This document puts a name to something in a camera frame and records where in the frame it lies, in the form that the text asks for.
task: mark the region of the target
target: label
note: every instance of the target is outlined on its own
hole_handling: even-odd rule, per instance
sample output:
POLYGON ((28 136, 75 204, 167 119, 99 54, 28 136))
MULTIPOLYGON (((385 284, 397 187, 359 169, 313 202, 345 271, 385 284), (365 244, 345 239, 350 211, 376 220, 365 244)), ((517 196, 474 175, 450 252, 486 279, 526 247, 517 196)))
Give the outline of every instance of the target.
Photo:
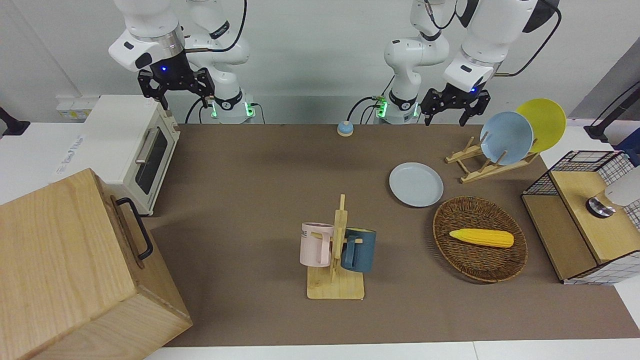
POLYGON ((71 146, 69 147, 69 150, 67 150, 67 153, 65 154, 64 159, 62 159, 62 161, 58 165, 58 168, 56 169, 56 174, 64 174, 67 171, 67 166, 71 163, 71 161, 73 161, 74 156, 76 156, 76 152, 78 151, 78 149, 80 149, 80 146, 82 146, 82 144, 84 143, 84 137, 85 135, 78 135, 74 143, 71 144, 71 146))

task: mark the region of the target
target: black clamp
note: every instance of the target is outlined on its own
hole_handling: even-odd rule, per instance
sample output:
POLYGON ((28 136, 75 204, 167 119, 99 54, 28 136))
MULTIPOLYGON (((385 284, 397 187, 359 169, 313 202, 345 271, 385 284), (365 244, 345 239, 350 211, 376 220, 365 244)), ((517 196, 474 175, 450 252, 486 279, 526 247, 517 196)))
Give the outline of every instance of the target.
POLYGON ((484 84, 473 88, 469 93, 447 84, 442 92, 429 89, 420 104, 422 114, 424 114, 424 124, 429 126, 433 120, 433 115, 446 109, 464 109, 465 112, 460 117, 460 126, 464 126, 470 117, 482 115, 491 100, 487 90, 482 90, 484 84))
POLYGON ((220 105, 220 108, 223 110, 233 110, 234 106, 237 105, 240 101, 242 101, 243 95, 242 90, 238 88, 238 94, 230 99, 220 99, 215 97, 213 100, 216 104, 220 105))
POLYGON ((199 95, 203 100, 203 105, 207 107, 206 97, 213 97, 215 85, 206 67, 198 71, 192 71, 187 61, 186 53, 180 54, 170 59, 165 59, 152 64, 151 71, 140 70, 138 72, 138 84, 145 97, 151 97, 160 102, 165 110, 169 110, 169 105, 164 97, 168 90, 187 90, 199 95), (154 80, 158 86, 151 86, 154 80))
POLYGON ((403 100, 400 99, 399 97, 394 95, 394 90, 391 89, 391 91, 389 91, 389 101, 391 101, 393 104, 395 104, 400 110, 402 111, 407 111, 409 110, 413 104, 415 104, 415 101, 418 99, 418 97, 414 97, 411 100, 403 100))

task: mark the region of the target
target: small cabinet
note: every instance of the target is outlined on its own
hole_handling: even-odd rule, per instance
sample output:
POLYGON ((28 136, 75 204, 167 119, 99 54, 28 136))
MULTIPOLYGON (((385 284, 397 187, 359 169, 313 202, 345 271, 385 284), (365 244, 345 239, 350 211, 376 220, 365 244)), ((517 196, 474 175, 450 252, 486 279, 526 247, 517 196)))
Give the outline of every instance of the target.
POLYGON ((0 360, 143 359, 191 326, 153 238, 105 189, 87 169, 0 206, 0 360))

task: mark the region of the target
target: wicker basket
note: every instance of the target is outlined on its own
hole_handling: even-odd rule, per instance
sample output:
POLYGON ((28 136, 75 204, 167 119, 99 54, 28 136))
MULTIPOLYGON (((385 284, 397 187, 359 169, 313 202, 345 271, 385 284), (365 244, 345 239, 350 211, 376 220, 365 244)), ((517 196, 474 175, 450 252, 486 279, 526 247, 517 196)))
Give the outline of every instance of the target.
POLYGON ((433 236, 443 257, 475 280, 509 280, 527 262, 527 242, 518 224, 498 205, 479 197, 455 197, 440 205, 433 218, 433 236), (487 247, 449 236, 449 231, 465 227, 508 231, 514 236, 513 246, 487 247))

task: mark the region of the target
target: brown tabletop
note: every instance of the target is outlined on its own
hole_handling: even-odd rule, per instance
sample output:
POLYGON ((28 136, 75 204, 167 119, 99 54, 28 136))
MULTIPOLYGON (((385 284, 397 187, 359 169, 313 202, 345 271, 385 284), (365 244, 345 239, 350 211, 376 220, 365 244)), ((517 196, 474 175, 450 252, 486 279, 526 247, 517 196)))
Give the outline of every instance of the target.
POLYGON ((181 128, 156 212, 145 219, 194 323, 169 346, 640 336, 613 287, 559 283, 520 200, 545 171, 540 159, 458 182, 461 169, 443 158, 479 126, 356 126, 349 138, 326 125, 181 128), (388 175, 407 161, 440 174, 438 204, 411 208, 391 194, 388 175), (300 224, 333 222, 341 193, 348 224, 378 232, 366 295, 309 300, 300 224), (519 276, 478 284, 439 258, 433 215, 459 195, 491 200, 519 223, 529 248, 519 276))

